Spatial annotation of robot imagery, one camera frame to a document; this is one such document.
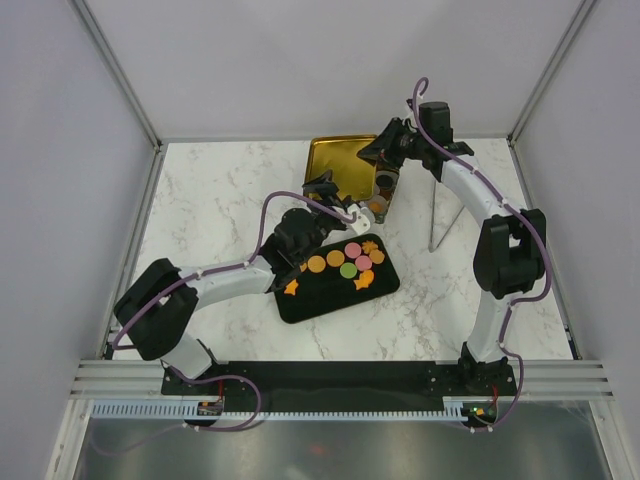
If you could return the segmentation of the gold tin lid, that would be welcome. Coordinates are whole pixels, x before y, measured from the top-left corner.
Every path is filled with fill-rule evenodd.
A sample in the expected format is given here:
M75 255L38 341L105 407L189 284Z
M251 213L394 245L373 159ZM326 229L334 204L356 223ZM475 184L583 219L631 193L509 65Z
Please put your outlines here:
M331 170L338 196L367 200L374 193L376 166L357 153L376 138L375 134L318 137L310 142L304 182Z

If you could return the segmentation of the metal serving tongs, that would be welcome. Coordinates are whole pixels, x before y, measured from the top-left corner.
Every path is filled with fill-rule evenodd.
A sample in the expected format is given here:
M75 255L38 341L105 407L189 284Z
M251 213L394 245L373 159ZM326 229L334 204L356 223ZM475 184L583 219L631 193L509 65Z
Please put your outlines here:
M433 181L430 207L428 249L434 253L464 212L464 205L448 187Z

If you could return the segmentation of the green christmas cookie tin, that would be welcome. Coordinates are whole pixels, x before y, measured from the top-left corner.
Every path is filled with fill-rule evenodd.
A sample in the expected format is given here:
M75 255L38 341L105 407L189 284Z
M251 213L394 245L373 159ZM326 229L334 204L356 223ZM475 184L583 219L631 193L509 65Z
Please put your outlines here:
M385 165L383 165L383 164L381 164L381 163L379 163L379 162L376 164L376 167L375 167L375 177L374 177L374 187L373 187L373 195L372 195L371 197L373 197L373 196L375 196L375 195L380 195L380 196L384 197L384 198L387 200L387 203L388 203L388 210L387 210L384 214L382 214L382 215L377 215L377 214L375 214L375 213L374 213L375 221L376 221L376 223L377 223L377 224L383 224L383 223L385 222L386 217L387 217L387 215L388 215L388 213L389 213L389 209L390 209L390 206L391 206L391 203L392 203L392 199L393 199L393 196L394 196L395 190L396 190L396 187L395 187L395 189L394 189L393 191L389 191L389 192L380 192L380 191L378 190L378 188L376 187L376 173L377 173L378 171L383 171L383 170L386 170L386 171L393 171L393 172L396 172L396 173L398 174L398 180L397 180L397 185L396 185L396 187L398 186L398 181L399 181L399 170L398 170L398 169L394 169L394 168L387 168Z

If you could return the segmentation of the black round cookie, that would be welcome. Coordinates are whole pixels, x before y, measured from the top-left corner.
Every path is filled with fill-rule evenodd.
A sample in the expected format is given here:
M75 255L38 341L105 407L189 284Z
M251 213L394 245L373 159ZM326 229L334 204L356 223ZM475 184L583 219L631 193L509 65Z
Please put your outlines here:
M379 172L376 176L376 185L381 190L389 190L395 184L395 177L387 172Z

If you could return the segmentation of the white paper cup bottom-right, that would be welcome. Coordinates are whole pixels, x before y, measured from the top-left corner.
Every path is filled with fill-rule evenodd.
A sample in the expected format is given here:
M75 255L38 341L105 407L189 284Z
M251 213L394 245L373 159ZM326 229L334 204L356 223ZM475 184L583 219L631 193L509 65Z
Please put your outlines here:
M380 195L371 197L368 200L367 205L368 208L377 215L382 215L388 210L387 200Z

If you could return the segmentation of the orange fish cookie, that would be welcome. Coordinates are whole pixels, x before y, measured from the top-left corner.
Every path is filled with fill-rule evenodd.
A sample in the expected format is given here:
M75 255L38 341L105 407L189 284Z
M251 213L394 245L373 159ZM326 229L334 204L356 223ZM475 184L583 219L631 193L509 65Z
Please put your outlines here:
M367 289L371 286L375 279L375 274L372 270L364 270L359 273L357 279L354 280L354 285L357 290Z
M296 279L292 280L285 286L283 290L283 294L295 296L298 286L299 286L298 281Z

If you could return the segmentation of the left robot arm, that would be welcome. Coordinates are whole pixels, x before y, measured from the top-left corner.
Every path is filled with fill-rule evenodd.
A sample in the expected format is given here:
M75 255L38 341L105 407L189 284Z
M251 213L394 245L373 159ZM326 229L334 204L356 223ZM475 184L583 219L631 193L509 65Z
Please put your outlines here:
M187 332L195 312L232 298L284 289L309 267L309 259L334 230L345 230L357 215L341 200L332 173L307 182L302 208L287 210L271 234L259 223L257 245L246 259L205 267L178 267L167 258L152 262L116 302L121 326L115 351L134 350L160 360L197 394L219 380L213 354Z

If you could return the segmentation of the pink round cookie upper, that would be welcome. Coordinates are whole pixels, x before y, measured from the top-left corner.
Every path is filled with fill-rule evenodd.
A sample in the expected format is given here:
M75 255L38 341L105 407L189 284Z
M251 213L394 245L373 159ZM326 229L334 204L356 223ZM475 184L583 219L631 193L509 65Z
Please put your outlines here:
M344 254L351 259L358 258L362 255L362 247L357 242L349 242L344 246Z

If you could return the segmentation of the left aluminium frame post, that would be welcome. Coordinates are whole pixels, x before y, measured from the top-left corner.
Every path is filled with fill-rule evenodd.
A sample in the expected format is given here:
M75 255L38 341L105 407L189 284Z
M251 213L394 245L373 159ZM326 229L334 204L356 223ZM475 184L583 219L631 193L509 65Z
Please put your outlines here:
M125 100L128 108L135 117L137 124L141 128L145 138L152 145L155 152L163 146L162 140L153 126L149 116L134 91L117 55L112 49L97 17L91 9L88 1L70 0L70 6L79 18L83 28L86 30L94 48L96 49L102 63L109 75L116 84L121 96Z

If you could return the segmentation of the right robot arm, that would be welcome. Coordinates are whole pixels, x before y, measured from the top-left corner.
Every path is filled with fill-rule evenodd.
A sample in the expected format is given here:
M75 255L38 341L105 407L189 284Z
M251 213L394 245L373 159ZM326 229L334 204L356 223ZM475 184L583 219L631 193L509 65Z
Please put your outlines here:
M538 209L513 206L468 145L454 140L447 103L410 100L407 105L413 116L392 119L357 155L390 169L400 169L408 159L421 162L480 228L473 258L480 304L456 368L460 388L476 395L512 375L514 355L505 340L514 307L532 301L529 293L537 281L550 278L546 217Z

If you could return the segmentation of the white paper cup top-right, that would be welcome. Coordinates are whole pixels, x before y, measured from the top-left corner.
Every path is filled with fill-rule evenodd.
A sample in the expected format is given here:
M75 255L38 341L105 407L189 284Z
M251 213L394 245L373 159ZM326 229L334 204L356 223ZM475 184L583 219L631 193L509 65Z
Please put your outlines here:
M393 171L378 171L376 173L376 187L380 192L393 191L397 185L398 174Z

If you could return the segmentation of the green round cookie lower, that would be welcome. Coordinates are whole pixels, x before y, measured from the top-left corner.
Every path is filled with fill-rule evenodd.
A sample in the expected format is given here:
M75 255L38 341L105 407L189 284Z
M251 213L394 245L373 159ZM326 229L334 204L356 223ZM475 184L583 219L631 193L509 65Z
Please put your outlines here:
M358 268L354 263L345 262L340 266L339 273L345 279L353 279L358 274Z

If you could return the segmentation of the pink round cookie lower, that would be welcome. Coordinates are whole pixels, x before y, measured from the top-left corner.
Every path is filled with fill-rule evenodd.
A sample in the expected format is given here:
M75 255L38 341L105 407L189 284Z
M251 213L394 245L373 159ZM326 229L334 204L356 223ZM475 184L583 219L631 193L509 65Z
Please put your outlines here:
M354 260L354 264L355 264L356 268L361 272L369 270L373 266L373 262L372 262L371 258L368 255L360 255L360 256L358 256Z

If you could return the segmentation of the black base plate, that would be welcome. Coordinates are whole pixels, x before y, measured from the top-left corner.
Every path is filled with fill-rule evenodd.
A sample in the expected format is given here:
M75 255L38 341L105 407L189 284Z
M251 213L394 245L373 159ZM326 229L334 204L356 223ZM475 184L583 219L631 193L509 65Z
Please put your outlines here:
M445 397L511 397L517 392L513 368L505 359L479 367L434 361L232 361L214 364L192 385L165 370L164 395L220 393L233 411L253 411L256 392L237 378L252 381L262 409L284 411L431 410Z

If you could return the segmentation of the orange flower cookie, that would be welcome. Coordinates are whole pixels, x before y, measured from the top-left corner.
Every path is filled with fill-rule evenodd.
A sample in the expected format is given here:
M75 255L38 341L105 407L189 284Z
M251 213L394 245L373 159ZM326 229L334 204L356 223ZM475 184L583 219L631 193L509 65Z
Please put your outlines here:
M376 265L382 264L385 260L385 254L379 249L370 251L368 256L371 262Z

